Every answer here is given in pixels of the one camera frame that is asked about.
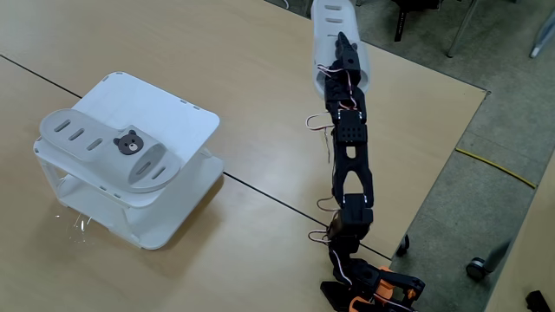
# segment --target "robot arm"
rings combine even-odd
[[[369,62],[358,36],[355,10],[349,0],[315,0],[312,16],[313,79],[334,125],[331,191],[341,208],[326,232],[334,277],[340,283],[323,282],[321,290],[337,311],[412,311],[412,302],[424,289],[423,281],[350,258],[369,231],[374,205],[364,97],[369,87]],[[348,148],[355,149],[353,158],[347,154]],[[359,178],[362,193],[343,191],[349,172]],[[402,301],[392,298],[394,287],[403,289]]]

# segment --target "gray carpet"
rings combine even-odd
[[[282,0],[269,1],[284,6]],[[305,1],[290,0],[290,11],[304,15]],[[469,0],[445,0],[439,11],[409,13],[401,42],[393,41],[399,14],[393,2],[362,0],[356,13],[365,42],[491,91],[458,147],[538,183],[555,146],[555,43],[534,60],[528,55],[555,3],[480,0],[459,51],[449,59],[445,53],[468,5]],[[483,310],[499,271],[476,283],[465,266],[516,236],[533,195],[528,185],[454,152],[408,229],[408,254],[392,263],[393,270],[426,282],[415,307]]]

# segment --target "white plastic stand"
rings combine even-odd
[[[116,72],[46,117],[34,151],[62,205],[154,250],[222,174],[223,161],[204,148],[218,125],[216,114]],[[130,129],[144,146],[127,155],[114,139]]]

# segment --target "bear face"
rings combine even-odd
[[[133,155],[139,152],[144,146],[142,139],[134,130],[129,130],[129,133],[122,136],[120,139],[115,138],[114,144],[118,146],[118,149],[124,155]]]

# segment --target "beige tabletop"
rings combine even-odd
[[[486,311],[520,312],[525,298],[540,290],[555,309],[555,157],[552,157]]]
[[[311,21],[263,0],[0,5],[3,55],[79,95],[120,70],[215,112],[209,147],[228,173],[329,222],[315,207],[331,188],[323,135],[304,127],[324,111]],[[390,257],[486,93],[375,47],[369,59],[375,222],[363,242]]]
[[[64,208],[32,153],[48,112],[78,99],[0,59],[1,311],[331,311],[317,223],[220,179],[161,250]],[[374,265],[385,258],[361,249]]]

